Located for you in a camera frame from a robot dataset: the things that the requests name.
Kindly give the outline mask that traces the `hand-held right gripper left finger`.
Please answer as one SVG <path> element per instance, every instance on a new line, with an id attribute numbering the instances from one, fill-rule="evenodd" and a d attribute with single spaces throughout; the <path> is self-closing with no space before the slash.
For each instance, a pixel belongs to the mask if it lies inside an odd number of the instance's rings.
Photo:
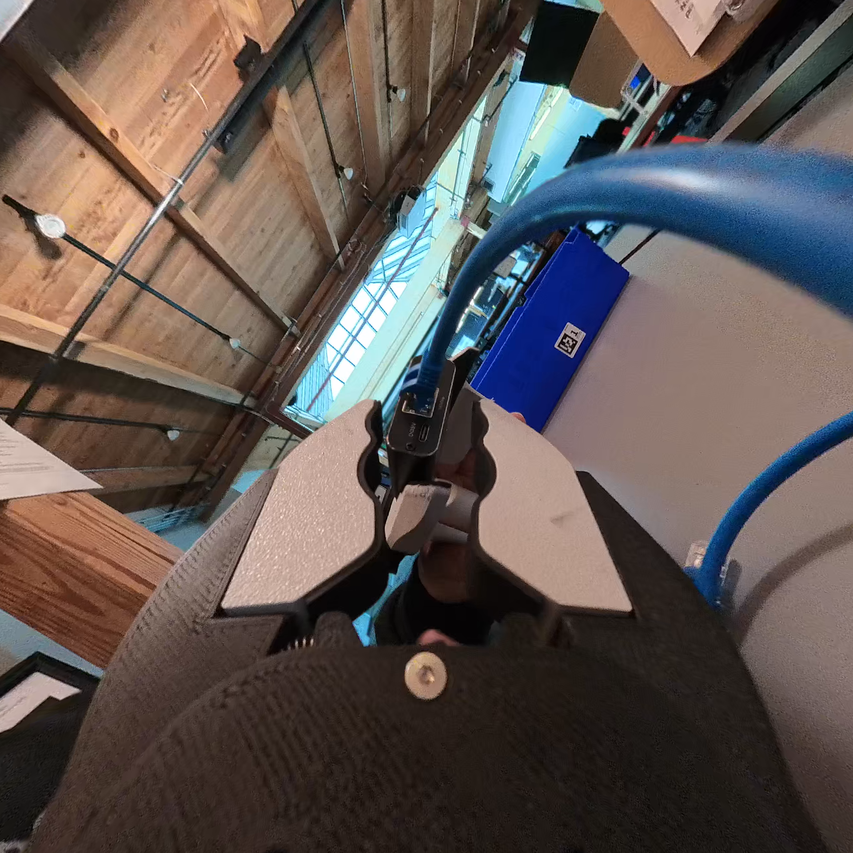
<path id="1" fill-rule="evenodd" d="M 279 466 L 220 607 L 229 617 L 366 613 L 388 580 L 376 489 L 381 406 L 357 403 Z"/>

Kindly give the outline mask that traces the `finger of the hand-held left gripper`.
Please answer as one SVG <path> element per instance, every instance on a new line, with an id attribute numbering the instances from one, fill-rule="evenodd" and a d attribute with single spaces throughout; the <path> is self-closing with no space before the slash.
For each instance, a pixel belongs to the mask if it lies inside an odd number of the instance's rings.
<path id="1" fill-rule="evenodd" d="M 391 503 L 387 545 L 407 555 L 429 543 L 466 545 L 477 499 L 473 491 L 450 482 L 406 485 Z"/>
<path id="2" fill-rule="evenodd" d="M 458 466 L 472 449 L 472 423 L 475 402 L 480 394 L 463 386 L 447 415 L 440 443 L 440 465 Z"/>

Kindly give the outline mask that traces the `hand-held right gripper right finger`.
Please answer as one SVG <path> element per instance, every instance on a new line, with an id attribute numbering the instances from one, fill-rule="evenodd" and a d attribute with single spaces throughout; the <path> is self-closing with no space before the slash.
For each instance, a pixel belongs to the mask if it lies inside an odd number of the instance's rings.
<path id="1" fill-rule="evenodd" d="M 495 621 L 526 613 L 630 618 L 630 596 L 570 462 L 491 400 L 471 426 L 467 585 Z"/>

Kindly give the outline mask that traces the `black network splitter box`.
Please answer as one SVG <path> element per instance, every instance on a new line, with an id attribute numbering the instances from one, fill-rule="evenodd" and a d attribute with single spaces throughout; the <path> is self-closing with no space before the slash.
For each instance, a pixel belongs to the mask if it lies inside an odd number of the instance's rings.
<path id="1" fill-rule="evenodd" d="M 455 370 L 452 361 L 444 359 L 438 385 L 419 402 L 415 382 L 421 360 L 421 357 L 414 357 L 403 375 L 399 399 L 387 432 L 390 460 L 413 458 L 420 461 L 432 458 L 438 452 L 451 405 Z"/>

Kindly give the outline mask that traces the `blue plastic bin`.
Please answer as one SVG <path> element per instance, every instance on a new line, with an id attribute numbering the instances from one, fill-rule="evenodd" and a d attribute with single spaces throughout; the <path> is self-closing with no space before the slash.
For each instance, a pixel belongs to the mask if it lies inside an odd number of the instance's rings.
<path id="1" fill-rule="evenodd" d="M 509 316 L 472 388 L 542 432 L 629 277 L 572 229 Z"/>

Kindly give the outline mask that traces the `grey desk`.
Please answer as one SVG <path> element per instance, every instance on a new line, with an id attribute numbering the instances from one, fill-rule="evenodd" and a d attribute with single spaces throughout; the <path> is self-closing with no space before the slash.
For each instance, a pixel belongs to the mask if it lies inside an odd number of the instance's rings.
<path id="1" fill-rule="evenodd" d="M 741 490 L 851 411 L 851 324 L 726 254 L 660 234 L 544 433 L 678 561 Z M 851 442 L 773 494 L 733 547 L 728 608 L 827 848 L 851 851 Z"/>

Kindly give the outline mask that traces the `person's left hand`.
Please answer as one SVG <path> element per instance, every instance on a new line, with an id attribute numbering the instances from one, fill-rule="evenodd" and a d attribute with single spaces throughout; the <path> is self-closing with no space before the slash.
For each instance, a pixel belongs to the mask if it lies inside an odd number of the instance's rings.
<path id="1" fill-rule="evenodd" d="M 458 463 L 438 463 L 434 474 L 465 490 L 477 492 L 476 453 L 470 450 Z M 420 550 L 419 577 L 429 595 L 438 602 L 455 604 L 469 600 L 467 589 L 467 545 L 429 539 Z"/>

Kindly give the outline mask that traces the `grey ceiling-mounted unit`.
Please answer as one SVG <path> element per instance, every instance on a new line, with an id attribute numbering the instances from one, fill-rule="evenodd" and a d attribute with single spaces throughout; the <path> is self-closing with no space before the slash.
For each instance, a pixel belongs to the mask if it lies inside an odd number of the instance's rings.
<path id="1" fill-rule="evenodd" d="M 411 186 L 398 193 L 391 203 L 391 220 L 396 229 L 409 237 L 421 225 L 427 206 L 426 190 Z"/>

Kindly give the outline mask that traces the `white notice sheet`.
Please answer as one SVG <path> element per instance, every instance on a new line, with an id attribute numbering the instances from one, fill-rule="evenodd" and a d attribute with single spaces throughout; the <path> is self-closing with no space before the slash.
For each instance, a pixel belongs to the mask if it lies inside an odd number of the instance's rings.
<path id="1" fill-rule="evenodd" d="M 1 421 L 1 501 L 100 490 L 101 485 Z"/>

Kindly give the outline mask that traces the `black framed sheet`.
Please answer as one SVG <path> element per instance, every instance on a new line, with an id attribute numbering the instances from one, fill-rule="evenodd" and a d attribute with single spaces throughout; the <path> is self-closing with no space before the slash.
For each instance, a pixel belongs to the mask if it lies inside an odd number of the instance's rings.
<path id="1" fill-rule="evenodd" d="M 100 678 L 43 653 L 34 653 L 1 676 L 1 734 L 94 692 Z"/>

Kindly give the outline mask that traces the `instruction sheet on stand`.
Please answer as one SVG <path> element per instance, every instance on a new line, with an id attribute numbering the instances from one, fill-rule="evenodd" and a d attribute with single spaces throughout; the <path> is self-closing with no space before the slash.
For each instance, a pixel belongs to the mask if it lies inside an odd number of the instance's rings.
<path id="1" fill-rule="evenodd" d="M 663 84 L 683 87 L 707 77 L 724 65 L 777 6 L 777 2 L 735 2 L 733 14 L 723 13 L 693 56 L 688 55 L 687 49 L 652 2 L 603 1 L 602 5 L 649 72 Z"/>

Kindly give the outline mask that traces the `printed instruction sheet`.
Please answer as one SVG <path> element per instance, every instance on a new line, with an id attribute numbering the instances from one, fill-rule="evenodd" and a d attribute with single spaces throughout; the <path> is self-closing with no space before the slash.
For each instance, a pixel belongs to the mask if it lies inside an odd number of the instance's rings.
<path id="1" fill-rule="evenodd" d="M 728 13 L 726 1 L 651 1 L 688 56 L 694 56 Z"/>

